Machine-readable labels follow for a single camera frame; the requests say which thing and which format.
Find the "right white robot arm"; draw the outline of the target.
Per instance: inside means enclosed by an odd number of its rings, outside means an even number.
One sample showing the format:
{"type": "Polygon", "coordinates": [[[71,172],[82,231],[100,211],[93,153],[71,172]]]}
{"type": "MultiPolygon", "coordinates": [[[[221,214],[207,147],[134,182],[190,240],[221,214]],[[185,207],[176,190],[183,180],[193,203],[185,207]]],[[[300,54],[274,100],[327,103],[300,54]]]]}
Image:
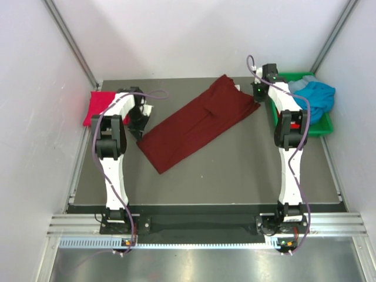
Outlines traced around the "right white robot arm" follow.
{"type": "Polygon", "coordinates": [[[274,144],[281,159],[281,189],[275,214],[261,216],[257,223],[261,234],[273,236],[304,223],[300,167],[307,142],[308,112],[295,101],[287,80],[279,75],[275,63],[258,68],[252,62],[247,67],[254,76],[251,84],[254,100],[260,103],[271,99],[279,113],[274,144]]]}

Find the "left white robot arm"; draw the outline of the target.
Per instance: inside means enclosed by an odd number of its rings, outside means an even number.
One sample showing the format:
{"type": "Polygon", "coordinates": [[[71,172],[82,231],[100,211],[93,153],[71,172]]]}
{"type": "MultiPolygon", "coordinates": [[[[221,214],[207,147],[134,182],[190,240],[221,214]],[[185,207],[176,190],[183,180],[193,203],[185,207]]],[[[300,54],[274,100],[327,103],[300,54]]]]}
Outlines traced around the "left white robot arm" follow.
{"type": "Polygon", "coordinates": [[[91,118],[92,155],[106,187],[106,207],[102,217],[104,233],[135,234],[123,175],[127,149],[125,130],[140,141],[152,108],[146,104],[142,90],[134,86],[119,89],[110,104],[91,118]]]}

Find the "dark maroon t-shirt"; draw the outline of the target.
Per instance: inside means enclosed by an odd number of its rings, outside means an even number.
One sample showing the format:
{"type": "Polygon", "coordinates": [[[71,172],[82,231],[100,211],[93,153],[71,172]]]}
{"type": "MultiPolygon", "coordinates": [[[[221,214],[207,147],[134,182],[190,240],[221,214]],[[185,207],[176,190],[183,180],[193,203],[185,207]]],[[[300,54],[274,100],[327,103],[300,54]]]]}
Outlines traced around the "dark maroon t-shirt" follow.
{"type": "Polygon", "coordinates": [[[162,174],[254,113],[260,104],[222,75],[198,97],[155,126],[137,142],[162,174]]]}

